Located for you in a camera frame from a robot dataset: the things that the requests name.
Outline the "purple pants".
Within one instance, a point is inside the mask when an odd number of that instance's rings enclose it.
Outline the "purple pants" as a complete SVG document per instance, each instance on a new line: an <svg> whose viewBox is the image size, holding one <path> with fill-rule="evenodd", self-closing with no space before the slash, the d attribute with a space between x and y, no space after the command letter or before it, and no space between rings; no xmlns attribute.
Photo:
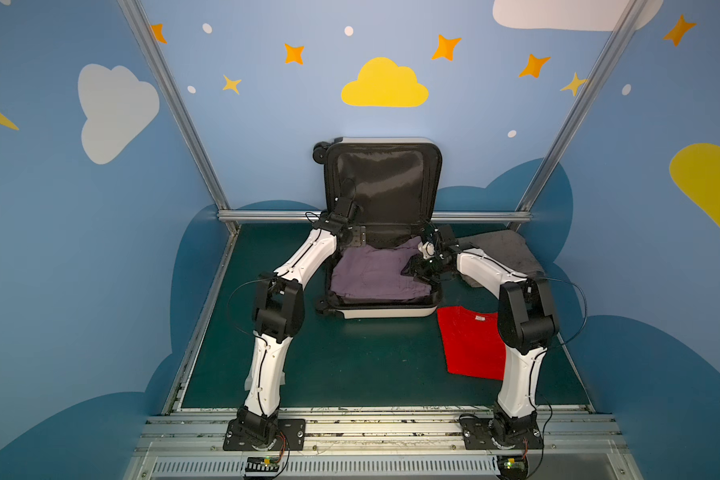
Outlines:
<svg viewBox="0 0 720 480"><path fill-rule="evenodd" d="M405 276L408 261L420 253L419 236L394 248L348 248L333 268L330 289L346 300L412 301L431 294L431 286Z"/></svg>

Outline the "grey towel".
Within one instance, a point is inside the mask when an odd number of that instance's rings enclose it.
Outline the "grey towel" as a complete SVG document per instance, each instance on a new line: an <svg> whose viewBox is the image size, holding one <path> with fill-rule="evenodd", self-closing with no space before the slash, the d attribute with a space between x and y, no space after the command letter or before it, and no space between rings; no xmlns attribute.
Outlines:
<svg viewBox="0 0 720 480"><path fill-rule="evenodd" d="M546 275L525 239L512 230L461 237L458 244L464 248L458 272L472 287L483 287L496 297L503 283Z"/></svg>

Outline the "red t-shirt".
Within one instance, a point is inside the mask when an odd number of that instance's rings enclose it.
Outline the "red t-shirt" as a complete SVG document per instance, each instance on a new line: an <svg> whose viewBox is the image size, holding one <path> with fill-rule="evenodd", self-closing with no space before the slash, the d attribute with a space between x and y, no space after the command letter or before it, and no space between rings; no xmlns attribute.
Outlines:
<svg viewBox="0 0 720 480"><path fill-rule="evenodd" d="M446 368L450 374L502 381L506 348L497 313L478 313L461 306L437 310Z"/></svg>

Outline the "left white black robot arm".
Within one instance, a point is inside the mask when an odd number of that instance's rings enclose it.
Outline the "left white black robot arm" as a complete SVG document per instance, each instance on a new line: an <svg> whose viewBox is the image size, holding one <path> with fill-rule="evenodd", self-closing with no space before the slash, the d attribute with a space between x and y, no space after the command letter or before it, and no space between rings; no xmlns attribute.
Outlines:
<svg viewBox="0 0 720 480"><path fill-rule="evenodd" d="M254 351L247 397L233 421L233 432L263 449L280 436L280 385L287 351L305 319L304 291L323 263L352 238L357 187L344 180L334 205L320 213L298 250L280 267L256 280L253 305Z"/></svg>

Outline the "white wet wipes pack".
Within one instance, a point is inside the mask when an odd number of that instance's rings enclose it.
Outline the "white wet wipes pack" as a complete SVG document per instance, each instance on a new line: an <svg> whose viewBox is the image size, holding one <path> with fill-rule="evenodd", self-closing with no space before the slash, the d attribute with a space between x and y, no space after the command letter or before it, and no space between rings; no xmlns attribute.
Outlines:
<svg viewBox="0 0 720 480"><path fill-rule="evenodd" d="M253 356L252 356L251 365L250 365L250 369L249 369L248 375L247 375L247 377L246 377L246 379L245 379L245 382L244 382L244 389L245 389L246 391L250 391L251 388L253 387L253 383L254 383L254 380L255 380L255 374L257 373L257 365L258 365L258 364L259 364L258 355L257 355L257 353L254 353Z"/></svg>

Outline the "open black white suitcase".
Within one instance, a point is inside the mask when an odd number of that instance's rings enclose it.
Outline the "open black white suitcase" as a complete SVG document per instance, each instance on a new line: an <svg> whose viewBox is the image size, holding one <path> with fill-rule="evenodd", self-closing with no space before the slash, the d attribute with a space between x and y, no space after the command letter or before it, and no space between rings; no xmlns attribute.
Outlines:
<svg viewBox="0 0 720 480"><path fill-rule="evenodd" d="M423 235L430 226L442 167L439 148L426 139L349 139L319 142L312 152L322 165L326 210L340 195L343 180L357 187L355 201L361 210L357 226L365 226L367 244L377 249L399 246ZM426 317L440 304L439 283L429 284L431 294L412 301L346 300L330 289L333 268L350 247L339 246L326 262L325 293L315 302L324 315L352 318Z"/></svg>

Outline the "rear aluminium crossbar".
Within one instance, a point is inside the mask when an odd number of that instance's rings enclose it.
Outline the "rear aluminium crossbar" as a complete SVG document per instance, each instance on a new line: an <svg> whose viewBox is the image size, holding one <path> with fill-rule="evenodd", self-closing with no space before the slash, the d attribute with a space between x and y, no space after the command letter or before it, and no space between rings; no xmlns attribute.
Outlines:
<svg viewBox="0 0 720 480"><path fill-rule="evenodd" d="M223 222L303 222L316 219L318 211L300 210L220 210L217 217ZM456 212L436 211L431 220L435 223L528 223L530 212Z"/></svg>

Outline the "right small circuit board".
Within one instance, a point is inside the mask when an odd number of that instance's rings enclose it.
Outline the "right small circuit board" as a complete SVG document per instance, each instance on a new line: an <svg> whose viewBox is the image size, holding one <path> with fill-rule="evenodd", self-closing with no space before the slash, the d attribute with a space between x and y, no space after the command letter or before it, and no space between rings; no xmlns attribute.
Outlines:
<svg viewBox="0 0 720 480"><path fill-rule="evenodd" d="M528 462L523 457L500 456L497 458L500 480L526 480L529 474Z"/></svg>

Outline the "small circuit board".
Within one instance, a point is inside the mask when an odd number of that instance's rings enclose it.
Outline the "small circuit board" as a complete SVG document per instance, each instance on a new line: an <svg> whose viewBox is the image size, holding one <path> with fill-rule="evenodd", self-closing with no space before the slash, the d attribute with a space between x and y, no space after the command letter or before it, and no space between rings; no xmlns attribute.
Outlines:
<svg viewBox="0 0 720 480"><path fill-rule="evenodd" d="M244 462L243 476L246 478L276 477L285 465L285 459L277 459L273 456L247 457Z"/></svg>
<svg viewBox="0 0 720 480"><path fill-rule="evenodd" d="M500 456L497 458L500 480L526 480L529 474L528 462L523 457Z"/></svg>

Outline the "left small circuit board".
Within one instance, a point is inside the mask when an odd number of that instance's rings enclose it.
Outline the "left small circuit board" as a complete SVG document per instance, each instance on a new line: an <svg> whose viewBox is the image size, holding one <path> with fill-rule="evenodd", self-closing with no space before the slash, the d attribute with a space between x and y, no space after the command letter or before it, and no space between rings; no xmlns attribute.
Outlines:
<svg viewBox="0 0 720 480"><path fill-rule="evenodd" d="M243 476L246 478L276 477L285 465L285 459L277 459L273 456L247 457L244 462Z"/></svg>

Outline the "left aluminium frame post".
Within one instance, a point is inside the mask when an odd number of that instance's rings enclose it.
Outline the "left aluminium frame post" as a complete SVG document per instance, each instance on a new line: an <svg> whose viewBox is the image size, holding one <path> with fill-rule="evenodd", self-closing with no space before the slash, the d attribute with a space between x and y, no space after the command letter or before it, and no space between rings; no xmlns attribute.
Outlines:
<svg viewBox="0 0 720 480"><path fill-rule="evenodd" d="M229 203L140 1L117 1L218 210Z"/></svg>

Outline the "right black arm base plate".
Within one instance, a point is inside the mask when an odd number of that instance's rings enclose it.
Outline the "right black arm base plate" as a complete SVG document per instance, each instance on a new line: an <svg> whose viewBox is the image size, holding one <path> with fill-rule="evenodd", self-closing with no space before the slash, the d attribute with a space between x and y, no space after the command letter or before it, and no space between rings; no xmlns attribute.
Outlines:
<svg viewBox="0 0 720 480"><path fill-rule="evenodd" d="M536 417L528 415L509 418L477 417L473 414L458 418L467 450L541 450L544 447Z"/></svg>

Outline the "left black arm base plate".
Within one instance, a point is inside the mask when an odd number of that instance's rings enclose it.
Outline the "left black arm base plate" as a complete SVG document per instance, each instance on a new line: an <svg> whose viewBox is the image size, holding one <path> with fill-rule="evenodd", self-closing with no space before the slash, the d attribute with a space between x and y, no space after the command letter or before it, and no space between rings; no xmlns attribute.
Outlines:
<svg viewBox="0 0 720 480"><path fill-rule="evenodd" d="M306 421L277 419L275 422L254 417L252 421L233 419L227 426L224 451L301 451L304 448Z"/></svg>

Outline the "aluminium front rail frame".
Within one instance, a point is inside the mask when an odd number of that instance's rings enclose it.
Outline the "aluminium front rail frame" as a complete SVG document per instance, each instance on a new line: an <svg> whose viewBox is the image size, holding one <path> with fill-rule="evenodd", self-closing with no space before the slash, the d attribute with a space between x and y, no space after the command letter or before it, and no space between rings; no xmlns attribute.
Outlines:
<svg viewBox="0 0 720 480"><path fill-rule="evenodd" d="M224 451L230 409L187 409L147 420L127 479L498 479L497 458L523 457L528 479L639 479L613 416L580 405L542 406L541 450L467 450L458 418L487 407L285 408L304 419L301 451ZM243 476L247 457L273 456L276 477Z"/></svg>

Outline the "right aluminium frame post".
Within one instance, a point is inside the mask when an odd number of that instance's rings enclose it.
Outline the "right aluminium frame post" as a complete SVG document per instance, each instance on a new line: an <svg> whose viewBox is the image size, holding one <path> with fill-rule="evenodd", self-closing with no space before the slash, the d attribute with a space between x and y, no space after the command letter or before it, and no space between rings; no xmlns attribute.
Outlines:
<svg viewBox="0 0 720 480"><path fill-rule="evenodd" d="M647 0L631 0L626 3L621 16L617 20L589 73L588 81L583 85L583 89L579 90L579 93L576 95L576 99L550 149L544 156L523 193L515 209L516 217L530 217L533 206L562 160L566 150L583 124L589 110L618 64L629 42L638 30L638 20L647 5Z"/></svg>

